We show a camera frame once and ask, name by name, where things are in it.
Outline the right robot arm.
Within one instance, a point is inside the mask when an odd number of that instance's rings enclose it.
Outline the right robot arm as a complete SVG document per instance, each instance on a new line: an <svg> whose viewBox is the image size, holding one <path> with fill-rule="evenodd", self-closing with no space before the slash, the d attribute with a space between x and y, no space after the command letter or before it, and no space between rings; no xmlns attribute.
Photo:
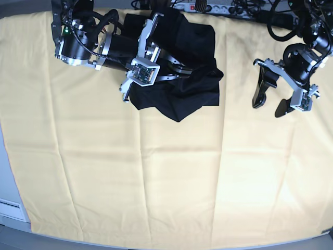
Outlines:
<svg viewBox="0 0 333 250"><path fill-rule="evenodd" d="M119 90L126 103L132 85L147 87L192 74L192 68L152 39L164 16L162 13L144 18L137 29L139 34L130 38L125 35L127 28L119 22L117 10L101 15L93 9L94 1L52 1L52 36L57 59L72 66L125 71L126 79Z"/></svg>

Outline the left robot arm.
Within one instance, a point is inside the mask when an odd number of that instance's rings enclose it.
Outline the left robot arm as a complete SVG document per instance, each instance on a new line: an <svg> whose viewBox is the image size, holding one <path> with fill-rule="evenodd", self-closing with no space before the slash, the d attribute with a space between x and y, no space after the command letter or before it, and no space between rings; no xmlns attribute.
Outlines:
<svg viewBox="0 0 333 250"><path fill-rule="evenodd" d="M303 43L288 45L279 62L267 58L256 59L260 66L259 79L252 99L252 107L258 109L265 104L268 88L276 88L277 80L283 78L293 89L291 98L282 99L275 117L282 117L294 110L311 111L313 98L320 98L319 87L310 83L311 76L318 68L325 66L332 56L332 1L288 1L290 11L298 18L298 24L288 34L278 36L272 25L277 15L275 1L270 9L267 30L279 42L286 42L298 36Z"/></svg>

